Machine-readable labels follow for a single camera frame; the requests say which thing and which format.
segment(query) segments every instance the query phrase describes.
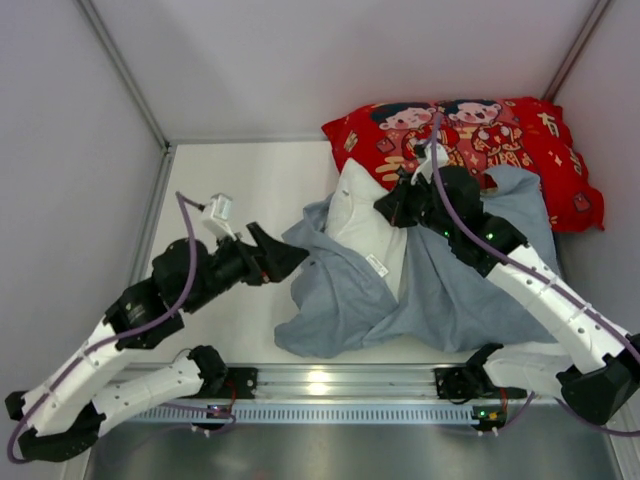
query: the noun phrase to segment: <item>black bracket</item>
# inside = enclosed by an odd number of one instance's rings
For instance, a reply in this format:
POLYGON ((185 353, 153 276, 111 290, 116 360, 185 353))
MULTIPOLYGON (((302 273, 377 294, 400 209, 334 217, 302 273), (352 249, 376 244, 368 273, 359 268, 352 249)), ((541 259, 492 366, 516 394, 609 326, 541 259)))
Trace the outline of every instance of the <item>black bracket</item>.
POLYGON ((216 394, 217 398, 229 398, 236 391, 237 400, 253 400, 258 387, 258 369, 249 367, 231 367, 225 378, 224 385, 216 394))
MULTIPOLYGON (((474 353, 467 363, 457 367, 436 368, 436 388, 438 398, 461 405, 474 399, 499 399, 500 388, 491 383, 483 365, 501 344, 489 343, 474 353)), ((505 389, 513 399, 526 398, 527 392, 520 388, 505 389)))
POLYGON ((479 432, 490 432, 494 428, 501 429, 507 424, 507 412, 500 407, 473 407, 472 417, 479 423, 471 426, 479 432))

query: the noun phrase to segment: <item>white wall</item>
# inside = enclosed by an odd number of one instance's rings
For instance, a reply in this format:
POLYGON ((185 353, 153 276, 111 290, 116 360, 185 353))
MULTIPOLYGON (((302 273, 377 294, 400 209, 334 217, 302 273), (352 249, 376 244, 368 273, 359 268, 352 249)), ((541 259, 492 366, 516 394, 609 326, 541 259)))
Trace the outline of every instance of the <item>white wall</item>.
POLYGON ((320 138, 370 102, 542 95, 592 1, 95 0, 172 139, 320 138))
MULTIPOLYGON (((50 374, 125 287, 160 151, 69 0, 0 3, 0 72, 4 398, 50 374)), ((12 425, 0 408, 3 441, 12 425)), ((57 478, 3 457, 0 478, 57 478)))
MULTIPOLYGON (((605 197, 604 233, 561 237, 567 275, 580 294, 632 333, 640 333, 638 25, 640 2, 614 2, 557 99, 591 183, 605 197)), ((640 420, 640 398, 634 400, 640 420)))

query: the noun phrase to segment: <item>cartoon character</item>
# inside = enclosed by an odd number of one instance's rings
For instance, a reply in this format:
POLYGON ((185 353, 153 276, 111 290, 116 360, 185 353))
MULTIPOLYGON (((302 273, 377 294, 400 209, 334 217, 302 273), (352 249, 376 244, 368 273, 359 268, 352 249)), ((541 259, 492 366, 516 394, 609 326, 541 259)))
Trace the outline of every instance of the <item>cartoon character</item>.
POLYGON ((522 130, 498 121, 502 106, 493 100, 456 100, 441 105, 453 122, 478 125, 471 135, 471 147, 487 156, 487 167, 513 165, 536 172, 535 164, 521 144, 522 130))
MULTIPOLYGON (((381 130, 406 131, 402 138, 402 156, 407 161, 416 159, 415 147, 425 145, 431 138, 433 119, 436 108, 425 102, 392 103, 380 105, 371 112, 371 119, 381 130)), ((438 141, 449 154, 449 163, 464 165, 464 160, 455 149, 460 136, 454 128, 442 125, 438 131, 438 141)))

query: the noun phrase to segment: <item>wrinkled fabric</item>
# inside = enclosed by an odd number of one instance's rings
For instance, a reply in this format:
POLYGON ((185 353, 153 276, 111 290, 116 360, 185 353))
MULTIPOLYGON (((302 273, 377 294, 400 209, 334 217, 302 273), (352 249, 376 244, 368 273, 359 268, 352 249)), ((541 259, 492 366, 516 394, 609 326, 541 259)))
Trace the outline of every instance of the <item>wrinkled fabric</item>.
MULTIPOLYGON (((539 177, 498 166, 487 171, 497 192, 483 196, 487 212, 509 220, 558 271, 539 177)), ((404 288, 396 301, 385 281, 358 253, 323 233, 331 197, 304 208, 283 234, 310 251, 291 287, 300 309, 275 329, 276 344, 300 356, 331 358, 404 334, 455 352, 490 342, 552 342, 550 334, 507 293, 455 258, 447 240, 423 227, 407 231, 404 288)))

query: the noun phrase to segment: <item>pillowcase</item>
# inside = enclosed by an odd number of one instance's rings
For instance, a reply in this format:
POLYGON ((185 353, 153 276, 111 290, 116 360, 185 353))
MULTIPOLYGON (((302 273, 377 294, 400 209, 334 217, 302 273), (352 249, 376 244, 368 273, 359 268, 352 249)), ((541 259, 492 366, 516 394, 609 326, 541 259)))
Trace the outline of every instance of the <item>pillowcase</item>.
POLYGON ((495 187, 483 172, 496 165, 524 168, 540 176, 555 232, 604 229, 602 194, 588 183, 582 156, 562 120, 562 108, 532 97, 460 99, 367 105, 322 127, 339 170, 354 158, 386 189, 403 166, 418 166, 415 146, 431 136, 434 115, 444 119, 438 142, 449 164, 465 166, 483 189, 495 187))
POLYGON ((373 208, 373 202, 386 194, 364 167, 348 159, 329 204, 324 233, 362 255, 398 300, 407 231, 389 225, 373 208))

